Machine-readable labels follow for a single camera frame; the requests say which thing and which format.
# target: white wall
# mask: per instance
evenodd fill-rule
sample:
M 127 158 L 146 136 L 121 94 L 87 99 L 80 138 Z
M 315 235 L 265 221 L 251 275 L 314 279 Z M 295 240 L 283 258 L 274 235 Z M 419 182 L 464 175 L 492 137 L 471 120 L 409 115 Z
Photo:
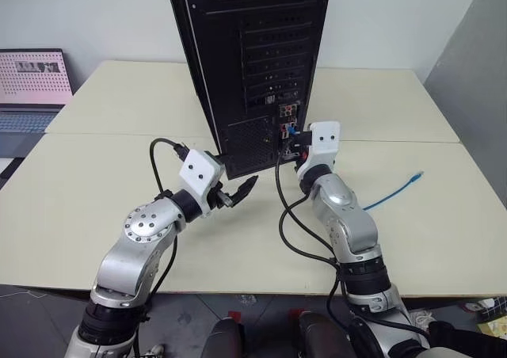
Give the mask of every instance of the white wall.
M 471 0 L 330 0 L 320 65 L 424 81 Z M 104 59 L 185 61 L 169 0 L 0 0 L 0 48 L 62 48 L 82 83 Z

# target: ventilation grille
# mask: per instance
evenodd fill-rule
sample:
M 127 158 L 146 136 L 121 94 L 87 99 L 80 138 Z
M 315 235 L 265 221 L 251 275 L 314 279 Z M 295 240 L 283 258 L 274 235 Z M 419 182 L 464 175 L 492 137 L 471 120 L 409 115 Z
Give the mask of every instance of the ventilation grille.
M 227 129 L 227 151 L 231 155 L 228 174 L 255 170 L 274 161 L 273 122 L 266 116 L 231 124 Z
M 242 19 L 242 74 L 246 109 L 284 105 L 306 95 L 314 11 L 298 8 Z

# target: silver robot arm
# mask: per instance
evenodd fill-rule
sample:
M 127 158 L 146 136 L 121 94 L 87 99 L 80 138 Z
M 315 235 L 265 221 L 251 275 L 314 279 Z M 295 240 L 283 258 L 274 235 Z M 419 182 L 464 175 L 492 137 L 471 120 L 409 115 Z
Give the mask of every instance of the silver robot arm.
M 146 317 L 146 303 L 161 256 L 187 223 L 209 216 L 214 208 L 234 207 L 257 180 L 257 176 L 251 177 L 229 196 L 221 190 L 221 162 L 204 151 L 187 149 L 185 154 L 179 173 L 181 190 L 161 193 L 124 220 L 118 241 L 101 263 L 66 358 L 127 356 Z
M 398 289 L 387 275 L 375 222 L 359 206 L 354 191 L 334 173 L 340 124 L 313 123 L 310 133 L 311 138 L 306 133 L 306 141 L 311 144 L 301 146 L 297 175 L 301 189 L 310 194 L 315 216 L 326 228 L 340 265 L 343 296 L 356 315 L 350 339 L 358 357 L 412 357 L 418 351 L 421 358 L 463 357 L 450 350 L 433 355 L 422 347 L 425 338 L 413 330 Z M 387 326 L 389 323 L 406 328 L 396 329 Z

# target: rear panel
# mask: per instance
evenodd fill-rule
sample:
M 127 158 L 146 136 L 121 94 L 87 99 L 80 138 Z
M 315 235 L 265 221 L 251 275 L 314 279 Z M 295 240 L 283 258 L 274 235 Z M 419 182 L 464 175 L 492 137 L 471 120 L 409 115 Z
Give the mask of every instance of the rear panel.
M 304 125 L 327 0 L 171 2 L 228 177 L 274 166 Z

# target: laptop keyboard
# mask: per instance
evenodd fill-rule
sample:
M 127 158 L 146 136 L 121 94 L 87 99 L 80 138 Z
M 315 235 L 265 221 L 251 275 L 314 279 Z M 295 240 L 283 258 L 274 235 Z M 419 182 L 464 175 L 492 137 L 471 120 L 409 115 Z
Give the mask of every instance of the laptop keyboard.
M 0 112 L 0 132 L 41 133 L 55 118 L 55 113 L 9 114 Z

